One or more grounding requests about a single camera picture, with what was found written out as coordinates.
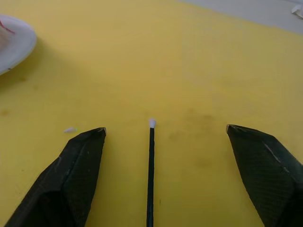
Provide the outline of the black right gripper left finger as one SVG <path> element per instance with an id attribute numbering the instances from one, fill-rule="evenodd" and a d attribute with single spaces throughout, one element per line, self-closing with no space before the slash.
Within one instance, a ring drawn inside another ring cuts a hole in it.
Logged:
<path id="1" fill-rule="evenodd" d="M 70 139 L 36 179 L 7 227 L 83 227 L 95 194 L 106 128 Z"/>

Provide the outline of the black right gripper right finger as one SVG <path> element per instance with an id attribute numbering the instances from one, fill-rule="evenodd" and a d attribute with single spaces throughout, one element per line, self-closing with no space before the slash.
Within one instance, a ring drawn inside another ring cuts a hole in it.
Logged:
<path id="1" fill-rule="evenodd" d="M 303 225 L 303 165 L 274 136 L 226 127 L 242 182 L 266 227 Z"/>

